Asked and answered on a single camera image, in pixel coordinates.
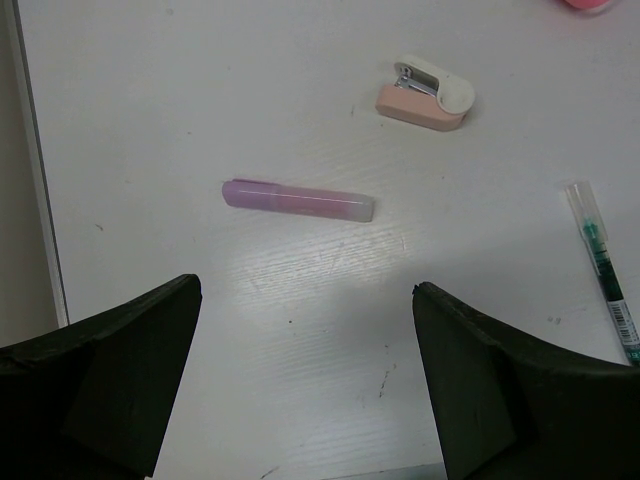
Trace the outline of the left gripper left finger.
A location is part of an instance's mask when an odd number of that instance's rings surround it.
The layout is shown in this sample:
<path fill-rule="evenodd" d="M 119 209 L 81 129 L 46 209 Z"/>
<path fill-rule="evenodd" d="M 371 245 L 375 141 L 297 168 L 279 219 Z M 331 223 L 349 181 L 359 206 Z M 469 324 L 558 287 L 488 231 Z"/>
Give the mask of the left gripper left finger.
<path fill-rule="evenodd" d="M 4 479 L 153 476 L 201 308 L 181 275 L 1 350 Z"/>

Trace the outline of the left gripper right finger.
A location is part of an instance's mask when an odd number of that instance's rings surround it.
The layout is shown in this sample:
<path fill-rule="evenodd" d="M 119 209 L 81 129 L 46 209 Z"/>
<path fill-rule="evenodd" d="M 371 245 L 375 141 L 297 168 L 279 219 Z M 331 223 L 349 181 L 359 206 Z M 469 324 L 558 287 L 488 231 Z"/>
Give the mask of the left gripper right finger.
<path fill-rule="evenodd" d="M 635 479 L 639 371 L 543 341 L 431 283 L 412 310 L 451 479 Z"/>

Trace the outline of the green gel pen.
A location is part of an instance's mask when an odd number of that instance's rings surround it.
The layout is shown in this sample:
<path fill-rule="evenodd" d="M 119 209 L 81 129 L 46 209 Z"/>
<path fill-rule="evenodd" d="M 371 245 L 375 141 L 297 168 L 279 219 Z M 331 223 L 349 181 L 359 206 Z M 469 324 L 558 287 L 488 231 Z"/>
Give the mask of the green gel pen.
<path fill-rule="evenodd" d="M 607 242 L 608 235 L 588 182 L 575 182 L 565 193 L 628 362 L 639 366 L 639 332 L 629 310 Z"/>

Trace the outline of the pink glue bottle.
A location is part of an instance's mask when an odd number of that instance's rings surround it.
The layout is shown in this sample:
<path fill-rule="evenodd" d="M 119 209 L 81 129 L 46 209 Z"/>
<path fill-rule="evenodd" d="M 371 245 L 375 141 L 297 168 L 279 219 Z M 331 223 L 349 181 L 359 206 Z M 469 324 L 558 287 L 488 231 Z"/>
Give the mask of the pink glue bottle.
<path fill-rule="evenodd" d="M 572 8 L 578 10 L 594 10 L 605 7 L 611 0 L 565 0 Z"/>

